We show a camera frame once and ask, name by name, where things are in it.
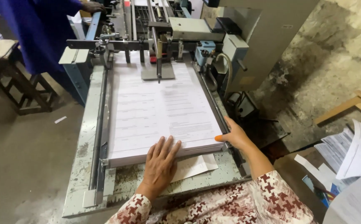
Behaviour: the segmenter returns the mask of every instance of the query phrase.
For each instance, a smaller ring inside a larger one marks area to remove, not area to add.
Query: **stack of paper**
[[[182,141],[178,156],[222,148],[223,143],[214,140],[221,130],[192,68],[173,63],[176,78],[158,84],[141,79],[142,70],[155,67],[148,62],[141,65],[139,52],[131,52],[131,64],[122,53],[115,58],[108,154],[111,167],[145,162],[149,148],[161,136],[173,135],[174,142]]]

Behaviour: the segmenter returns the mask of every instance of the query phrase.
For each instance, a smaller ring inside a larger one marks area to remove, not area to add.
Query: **red and white patterned fabric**
[[[149,215],[150,210],[145,196],[134,195],[106,224],[315,223],[312,212],[277,171],[254,181],[172,198]]]

